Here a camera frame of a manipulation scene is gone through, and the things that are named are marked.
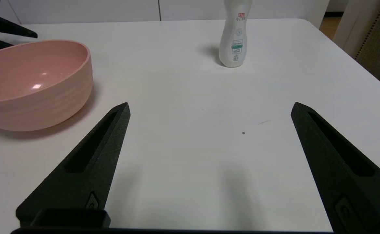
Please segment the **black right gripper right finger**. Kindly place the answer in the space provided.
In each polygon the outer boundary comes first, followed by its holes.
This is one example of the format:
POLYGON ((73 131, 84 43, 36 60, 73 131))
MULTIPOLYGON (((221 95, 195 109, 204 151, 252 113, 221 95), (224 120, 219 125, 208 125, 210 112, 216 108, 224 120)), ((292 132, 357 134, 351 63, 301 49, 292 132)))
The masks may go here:
POLYGON ((380 234, 380 168, 309 106, 291 118, 334 233, 380 234))

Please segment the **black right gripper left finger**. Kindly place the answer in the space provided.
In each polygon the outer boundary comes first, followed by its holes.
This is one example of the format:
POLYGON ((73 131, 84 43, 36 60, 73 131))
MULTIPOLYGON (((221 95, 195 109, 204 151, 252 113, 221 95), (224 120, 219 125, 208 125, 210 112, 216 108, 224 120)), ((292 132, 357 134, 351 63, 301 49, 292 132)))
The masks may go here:
POLYGON ((21 227, 46 209, 104 209, 129 118, 126 102, 105 114, 17 207, 21 227))

